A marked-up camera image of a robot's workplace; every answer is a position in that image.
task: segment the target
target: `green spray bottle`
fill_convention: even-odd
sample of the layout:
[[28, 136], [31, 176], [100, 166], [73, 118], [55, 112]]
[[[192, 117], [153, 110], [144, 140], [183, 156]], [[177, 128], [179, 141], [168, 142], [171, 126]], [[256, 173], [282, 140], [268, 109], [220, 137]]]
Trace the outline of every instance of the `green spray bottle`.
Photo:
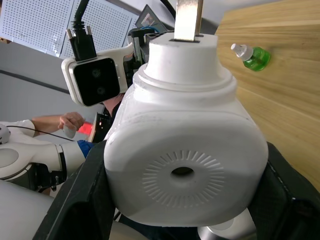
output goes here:
[[231, 50], [243, 61], [245, 67], [256, 72], [263, 70], [270, 61], [270, 53], [258, 46], [250, 47], [234, 43]]

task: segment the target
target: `cable connector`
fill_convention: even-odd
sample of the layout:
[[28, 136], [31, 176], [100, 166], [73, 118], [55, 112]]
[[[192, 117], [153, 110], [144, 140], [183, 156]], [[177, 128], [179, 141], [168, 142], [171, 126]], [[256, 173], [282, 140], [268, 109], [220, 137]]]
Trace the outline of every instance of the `cable connector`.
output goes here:
[[69, 28], [66, 30], [66, 35], [71, 43], [75, 60], [78, 62], [97, 57], [90, 26], [86, 26], [87, 33], [83, 21], [74, 22], [72, 27], [74, 35]]

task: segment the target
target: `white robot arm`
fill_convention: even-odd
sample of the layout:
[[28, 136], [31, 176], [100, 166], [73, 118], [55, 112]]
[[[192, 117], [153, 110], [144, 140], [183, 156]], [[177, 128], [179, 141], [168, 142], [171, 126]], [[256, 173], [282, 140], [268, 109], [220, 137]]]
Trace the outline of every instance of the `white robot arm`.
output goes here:
[[0, 180], [37, 191], [63, 183], [85, 161], [77, 142], [10, 143], [9, 129], [0, 124]]

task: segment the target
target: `wooden table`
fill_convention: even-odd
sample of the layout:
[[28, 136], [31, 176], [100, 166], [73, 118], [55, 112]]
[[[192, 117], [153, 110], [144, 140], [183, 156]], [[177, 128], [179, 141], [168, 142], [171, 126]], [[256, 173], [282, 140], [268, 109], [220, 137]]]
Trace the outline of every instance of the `wooden table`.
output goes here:
[[[237, 97], [286, 160], [320, 191], [320, 0], [283, 0], [225, 13], [218, 56], [238, 80]], [[271, 53], [260, 72], [233, 43]]]

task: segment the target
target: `white spray nozzle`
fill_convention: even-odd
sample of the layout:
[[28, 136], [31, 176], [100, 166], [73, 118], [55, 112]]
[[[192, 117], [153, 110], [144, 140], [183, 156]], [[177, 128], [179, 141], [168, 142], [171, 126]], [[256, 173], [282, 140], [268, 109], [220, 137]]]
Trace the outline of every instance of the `white spray nozzle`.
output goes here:
[[242, 61], [249, 60], [254, 54], [254, 49], [247, 45], [238, 45], [236, 43], [231, 45], [231, 50], [236, 53], [236, 56]]

